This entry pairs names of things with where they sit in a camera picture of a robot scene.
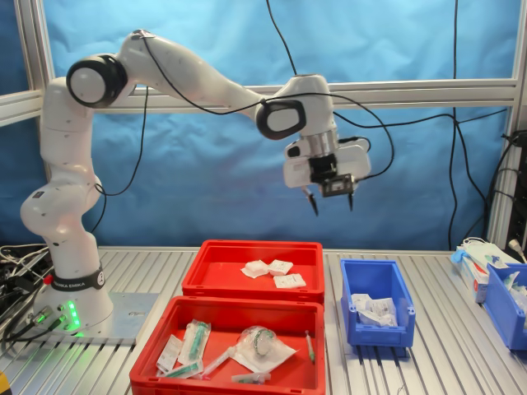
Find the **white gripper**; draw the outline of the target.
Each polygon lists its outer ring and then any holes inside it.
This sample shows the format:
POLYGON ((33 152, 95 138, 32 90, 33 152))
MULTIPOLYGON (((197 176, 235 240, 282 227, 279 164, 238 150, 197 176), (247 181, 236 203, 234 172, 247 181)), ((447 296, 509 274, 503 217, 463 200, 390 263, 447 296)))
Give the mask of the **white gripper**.
MULTIPOLYGON (((369 148, 370 143, 365 138, 353 138, 350 142, 339 143, 334 152, 336 175, 350 174, 355 181, 365 178, 371 172, 369 148)), ((293 158, 286 153, 283 175, 285 185, 289 188, 299 188, 312 184, 309 157, 301 153, 300 156, 293 158)), ((319 209, 314 194, 307 187, 303 188, 303 193, 315 215, 318 216, 319 209)), ((353 211, 353 195, 354 193, 347 195, 350 211, 353 211)))

